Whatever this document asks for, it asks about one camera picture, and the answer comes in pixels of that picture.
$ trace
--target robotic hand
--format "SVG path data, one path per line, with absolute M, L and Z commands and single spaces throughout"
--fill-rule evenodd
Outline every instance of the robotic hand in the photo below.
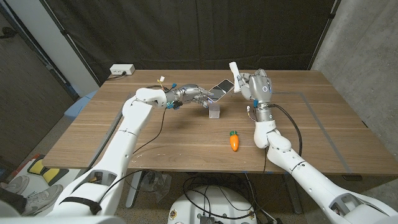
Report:
M 194 102 L 207 108 L 207 96 L 212 95 L 211 92 L 198 85 L 187 84 L 176 90 L 166 92 L 167 107 L 177 110 L 183 104 Z
M 263 69 L 259 69 L 254 74 L 239 73 L 235 62 L 229 64 L 234 75 L 234 92 L 242 91 L 242 95 L 247 100 L 254 100 L 256 113 L 256 129 L 254 131 L 254 142 L 256 146 L 264 149 L 270 144 L 269 136 L 276 138 L 280 147 L 290 150 L 291 143 L 288 139 L 281 136 L 276 130 L 275 121 L 272 119 L 269 104 L 272 96 L 272 82 Z

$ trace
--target yellow sponge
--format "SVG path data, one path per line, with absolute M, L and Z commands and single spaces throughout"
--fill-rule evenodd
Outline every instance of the yellow sponge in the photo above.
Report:
M 68 169 L 49 169 L 45 171 L 44 174 L 42 174 L 42 176 L 44 180 L 48 183 L 48 185 L 51 186 L 68 172 L 69 172 Z
M 29 169 L 29 172 L 30 173 L 33 173 L 33 174 L 39 174 L 40 175 L 40 172 L 43 170 L 43 168 L 44 168 L 44 166 L 43 166 L 43 164 L 42 164 L 42 159 L 41 160 L 39 160 L 39 161 L 37 161 L 37 162 L 35 162 L 34 164 L 33 164 L 33 166 Z

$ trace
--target white cord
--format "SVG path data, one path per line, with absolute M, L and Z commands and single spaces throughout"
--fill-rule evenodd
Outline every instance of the white cord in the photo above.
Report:
M 250 106 L 249 106 L 249 105 L 246 107 L 246 109 L 247 109 L 247 111 L 248 111 L 248 115 L 249 115 L 250 119 L 251 119 L 252 121 L 254 121 L 254 122 L 257 122 L 255 119 L 253 119 L 253 118 L 250 116 Z
M 244 175 L 246 176 L 246 179 L 247 179 L 248 182 L 249 182 L 249 186 L 250 186 L 250 190 L 251 190 L 251 195 L 253 196 L 253 200 L 254 200 L 254 202 L 256 203 L 256 205 L 257 205 L 258 207 L 260 207 L 260 205 L 259 205 L 259 204 L 257 203 L 257 201 L 256 201 L 256 198 L 254 197 L 253 188 L 251 187 L 251 183 L 250 183 L 248 174 L 245 173 Z M 261 209 L 261 211 L 262 211 L 264 214 L 266 214 L 268 217 L 271 217 L 274 224 L 277 224 L 277 223 L 278 223 L 278 221 L 277 221 L 274 217 L 270 216 L 264 209 Z

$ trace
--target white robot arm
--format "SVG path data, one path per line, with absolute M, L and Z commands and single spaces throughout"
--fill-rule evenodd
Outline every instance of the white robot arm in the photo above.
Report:
M 235 62 L 229 66 L 234 75 L 235 92 L 240 88 L 245 99 L 258 102 L 256 146 L 261 149 L 269 146 L 267 158 L 290 173 L 332 223 L 388 223 L 397 218 L 398 213 L 385 203 L 335 185 L 292 149 L 290 141 L 280 134 L 272 119 L 272 83 L 264 70 L 239 74 Z
M 141 88 L 123 106 L 124 120 L 116 131 L 102 159 L 88 172 L 74 180 L 61 193 L 48 216 L 113 215 L 117 209 L 132 153 L 141 130 L 154 107 L 174 108 L 191 101 L 207 107 L 210 92 L 197 85 L 176 90 Z M 90 180 L 96 178 L 97 184 Z

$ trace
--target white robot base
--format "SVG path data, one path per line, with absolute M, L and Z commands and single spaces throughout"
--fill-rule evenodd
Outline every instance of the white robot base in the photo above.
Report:
M 213 214 L 227 217 L 241 217 L 253 212 L 251 204 L 240 194 L 226 187 L 219 186 L 201 186 L 187 192 L 189 199 L 210 211 Z M 169 213 L 168 224 L 187 224 L 187 223 L 223 223 L 223 224 L 256 224 L 256 216 L 248 216 L 239 220 L 231 220 L 226 218 L 215 217 L 208 213 L 203 215 L 203 211 L 194 206 L 185 195 L 178 198 L 172 205 Z

